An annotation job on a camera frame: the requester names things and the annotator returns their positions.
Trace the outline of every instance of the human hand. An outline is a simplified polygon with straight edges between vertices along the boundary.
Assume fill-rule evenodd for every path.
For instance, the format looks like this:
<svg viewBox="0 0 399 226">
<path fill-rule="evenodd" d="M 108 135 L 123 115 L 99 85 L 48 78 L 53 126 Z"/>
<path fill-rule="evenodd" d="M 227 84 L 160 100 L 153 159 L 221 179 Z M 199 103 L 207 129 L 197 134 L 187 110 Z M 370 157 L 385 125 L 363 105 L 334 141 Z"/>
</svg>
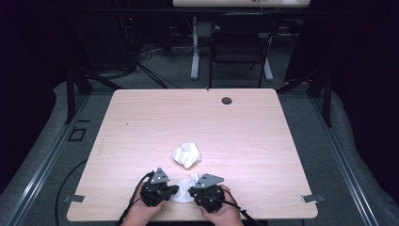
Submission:
<svg viewBox="0 0 399 226">
<path fill-rule="evenodd" d="M 227 202 L 234 203 L 234 199 L 229 194 L 230 189 L 224 185 L 220 186 L 224 190 L 223 192 L 225 200 Z M 202 213 L 202 216 L 208 219 L 209 221 L 213 222 L 215 226 L 223 226 L 223 225 L 244 226 L 243 221 L 241 220 L 240 217 L 239 210 L 229 204 L 226 203 L 223 204 L 223 206 L 216 213 L 208 213 L 208 211 L 206 211 L 205 208 L 203 208 L 202 206 L 200 206 L 199 209 Z"/>
<path fill-rule="evenodd" d="M 141 198 L 140 192 L 144 184 L 144 182 L 141 183 L 140 188 L 137 190 L 134 202 Z M 161 212 L 166 203 L 166 201 L 162 201 L 157 206 L 149 207 L 140 199 L 130 207 L 129 213 L 121 226 L 144 226 L 148 224 L 152 217 Z"/>
</svg>

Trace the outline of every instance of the chair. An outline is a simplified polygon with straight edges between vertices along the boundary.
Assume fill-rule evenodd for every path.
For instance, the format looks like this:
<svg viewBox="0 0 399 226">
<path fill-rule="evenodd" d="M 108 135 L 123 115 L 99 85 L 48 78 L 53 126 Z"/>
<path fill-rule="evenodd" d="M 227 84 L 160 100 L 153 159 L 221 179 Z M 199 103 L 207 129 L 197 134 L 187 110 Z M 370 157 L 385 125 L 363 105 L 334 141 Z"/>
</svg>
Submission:
<svg viewBox="0 0 399 226">
<path fill-rule="evenodd" d="M 217 16 L 211 25 L 209 88 L 212 87 L 214 62 L 251 64 L 251 70 L 255 64 L 261 64 L 260 88 L 267 52 L 277 28 L 276 20 L 267 13 L 237 12 Z"/>
</svg>

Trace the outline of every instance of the crumpled paper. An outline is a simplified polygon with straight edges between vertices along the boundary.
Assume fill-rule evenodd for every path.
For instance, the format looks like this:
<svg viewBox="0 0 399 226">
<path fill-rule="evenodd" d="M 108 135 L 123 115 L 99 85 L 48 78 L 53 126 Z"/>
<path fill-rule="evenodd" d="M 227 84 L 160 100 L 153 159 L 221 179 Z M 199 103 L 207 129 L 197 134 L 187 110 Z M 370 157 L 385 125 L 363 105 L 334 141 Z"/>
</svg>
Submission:
<svg viewBox="0 0 399 226">
<path fill-rule="evenodd" d="M 176 194 L 172 195 L 170 199 L 178 203 L 192 202 L 194 198 L 190 196 L 188 189 L 193 186 L 199 178 L 200 176 L 197 173 L 194 173 L 191 174 L 190 178 L 178 182 L 176 186 L 179 186 L 179 190 Z"/>
<path fill-rule="evenodd" d="M 187 169 L 193 166 L 194 163 L 201 161 L 200 151 L 195 143 L 183 144 L 173 152 L 172 157 Z"/>
</svg>

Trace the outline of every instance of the white object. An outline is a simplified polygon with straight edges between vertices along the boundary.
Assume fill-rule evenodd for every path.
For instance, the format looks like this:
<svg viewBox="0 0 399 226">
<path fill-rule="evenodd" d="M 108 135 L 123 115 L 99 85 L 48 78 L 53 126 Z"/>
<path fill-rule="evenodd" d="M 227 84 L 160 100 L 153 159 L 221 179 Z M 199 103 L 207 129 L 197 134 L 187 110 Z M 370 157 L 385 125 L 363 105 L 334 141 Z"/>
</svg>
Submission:
<svg viewBox="0 0 399 226">
<path fill-rule="evenodd" d="M 192 202 L 194 198 L 190 196 L 190 193 L 188 193 L 188 189 L 193 186 L 199 178 L 200 176 L 197 173 L 194 173 L 191 174 L 190 178 L 178 182 L 176 186 L 179 186 L 179 190 L 176 194 L 172 195 L 170 199 L 174 202 L 179 203 Z"/>
<path fill-rule="evenodd" d="M 195 143 L 185 143 L 177 148 L 172 155 L 173 159 L 182 164 L 185 168 L 190 168 L 195 162 L 200 162 L 200 151 Z"/>
<path fill-rule="evenodd" d="M 199 33 L 198 33 L 198 23 L 197 17 L 193 17 L 193 63 L 191 64 L 191 79 L 199 79 L 199 69 L 200 69 L 200 49 L 199 49 Z"/>
<path fill-rule="evenodd" d="M 266 58 L 266 62 L 264 63 L 264 76 L 266 77 L 267 82 L 273 81 L 272 70 L 270 69 L 269 60 Z"/>
</svg>

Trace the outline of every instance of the dark background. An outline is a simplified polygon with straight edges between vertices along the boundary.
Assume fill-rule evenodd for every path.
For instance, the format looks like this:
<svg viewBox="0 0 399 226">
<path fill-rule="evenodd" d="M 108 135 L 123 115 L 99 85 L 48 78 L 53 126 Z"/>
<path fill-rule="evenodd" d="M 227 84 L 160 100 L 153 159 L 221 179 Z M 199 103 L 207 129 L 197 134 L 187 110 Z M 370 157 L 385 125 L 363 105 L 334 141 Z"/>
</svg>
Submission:
<svg viewBox="0 0 399 226">
<path fill-rule="evenodd" d="M 47 7 L 58 3 L 38 2 Z M 101 66 L 99 58 L 114 58 L 110 55 L 115 53 L 108 55 L 108 51 L 98 48 L 92 51 L 101 56 L 94 56 L 85 49 L 76 24 L 65 17 L 42 14 L 33 1 L 1 4 L 0 188 L 3 191 L 50 117 L 56 99 L 53 88 L 66 80 L 71 62 L 92 68 Z M 381 187 L 398 203 L 398 3 L 312 0 L 311 10 L 340 10 L 348 15 L 336 20 L 305 21 L 286 79 L 329 66 L 333 89 L 343 100 L 359 154 Z M 117 21 L 97 20 L 80 24 L 78 30 L 91 32 L 88 31 L 91 24 L 96 24 L 100 33 L 115 34 L 113 31 L 118 28 Z M 129 64 L 122 36 L 106 38 L 119 44 L 114 50 L 119 56 L 126 56 L 111 66 L 134 68 L 135 65 Z"/>
</svg>

